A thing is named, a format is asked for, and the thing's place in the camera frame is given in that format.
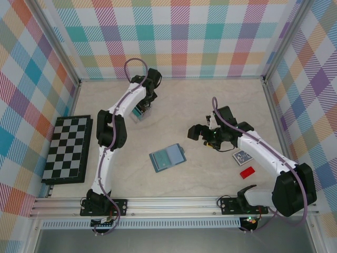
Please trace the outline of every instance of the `perforated metal strip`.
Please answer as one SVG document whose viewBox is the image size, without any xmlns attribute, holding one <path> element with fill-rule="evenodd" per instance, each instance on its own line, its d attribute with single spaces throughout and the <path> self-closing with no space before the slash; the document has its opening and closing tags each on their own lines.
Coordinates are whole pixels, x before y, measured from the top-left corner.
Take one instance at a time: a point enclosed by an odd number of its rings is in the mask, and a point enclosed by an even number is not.
<svg viewBox="0 0 337 253">
<path fill-rule="evenodd" d="M 118 229 L 238 228 L 239 218 L 121 219 Z M 89 219 L 48 219 L 42 229 L 92 229 Z"/>
</svg>

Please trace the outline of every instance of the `red object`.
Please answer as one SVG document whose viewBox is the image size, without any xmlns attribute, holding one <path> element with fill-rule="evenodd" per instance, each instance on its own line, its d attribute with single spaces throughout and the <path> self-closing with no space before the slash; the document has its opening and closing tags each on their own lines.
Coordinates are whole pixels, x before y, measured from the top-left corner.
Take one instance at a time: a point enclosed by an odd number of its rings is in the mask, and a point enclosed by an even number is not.
<svg viewBox="0 0 337 253">
<path fill-rule="evenodd" d="M 254 172 L 255 170 L 253 169 L 253 167 L 249 167 L 248 169 L 245 169 L 244 171 L 242 171 L 240 175 L 243 179 L 245 179 L 246 177 L 249 177 Z"/>
</svg>

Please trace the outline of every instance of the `chessboard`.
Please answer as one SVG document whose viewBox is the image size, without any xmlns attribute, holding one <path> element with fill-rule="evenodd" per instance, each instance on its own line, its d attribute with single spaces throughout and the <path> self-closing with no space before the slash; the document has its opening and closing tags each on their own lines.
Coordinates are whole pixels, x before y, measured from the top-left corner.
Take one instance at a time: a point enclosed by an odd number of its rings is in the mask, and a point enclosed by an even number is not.
<svg viewBox="0 0 337 253">
<path fill-rule="evenodd" d="M 93 120 L 90 115 L 56 120 L 42 183 L 83 183 Z"/>
</svg>

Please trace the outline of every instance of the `marble floor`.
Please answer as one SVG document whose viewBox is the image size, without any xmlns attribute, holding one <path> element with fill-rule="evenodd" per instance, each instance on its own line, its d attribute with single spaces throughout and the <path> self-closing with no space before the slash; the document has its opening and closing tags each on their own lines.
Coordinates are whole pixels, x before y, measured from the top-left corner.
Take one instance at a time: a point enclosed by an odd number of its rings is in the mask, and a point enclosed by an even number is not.
<svg viewBox="0 0 337 253">
<path fill-rule="evenodd" d="M 75 115 L 94 119 L 90 153 L 84 183 L 56 185 L 52 197 L 84 197 L 97 168 L 96 118 L 100 109 L 110 108 L 128 87 L 126 81 L 82 84 Z M 187 138 L 188 129 L 206 124 L 212 111 L 212 97 L 219 107 L 230 106 L 238 122 L 246 121 L 277 150 L 281 150 L 260 80 L 163 80 L 155 91 L 151 115 L 135 124 L 126 118 L 127 141 L 116 159 L 112 173 L 114 197 L 178 197 L 236 195 L 251 184 L 272 182 L 271 176 L 255 161 L 238 166 L 232 154 L 219 153 L 203 141 Z M 148 154 L 179 143 L 187 161 L 155 173 Z M 222 150 L 231 148 L 223 143 Z M 256 172 L 246 179 L 239 173 L 252 166 Z"/>
</svg>

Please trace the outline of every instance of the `table surface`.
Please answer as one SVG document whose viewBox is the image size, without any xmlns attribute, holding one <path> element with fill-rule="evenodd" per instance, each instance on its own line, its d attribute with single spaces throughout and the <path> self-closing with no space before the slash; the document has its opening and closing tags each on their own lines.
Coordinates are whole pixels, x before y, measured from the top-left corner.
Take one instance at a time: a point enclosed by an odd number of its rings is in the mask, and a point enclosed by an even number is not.
<svg viewBox="0 0 337 253">
<path fill-rule="evenodd" d="M 52 197 L 84 197 L 94 181 L 98 163 L 96 119 L 123 95 L 126 81 L 85 82 L 74 115 L 94 119 L 84 183 L 55 185 Z M 219 107 L 228 105 L 238 122 L 246 121 L 271 146 L 281 151 L 260 80 L 163 80 L 155 90 L 151 115 L 139 123 L 127 116 L 126 144 L 112 172 L 114 197 L 222 196 L 251 184 L 274 185 L 274 179 L 254 160 L 239 166 L 233 159 L 238 149 L 219 153 L 203 141 L 187 138 L 188 129 L 206 124 L 213 111 L 212 97 Z M 187 161 L 156 173 L 149 154 L 179 143 Z M 223 143 L 222 150 L 231 148 Z M 255 173 L 242 179 L 240 172 L 252 166 Z"/>
</svg>

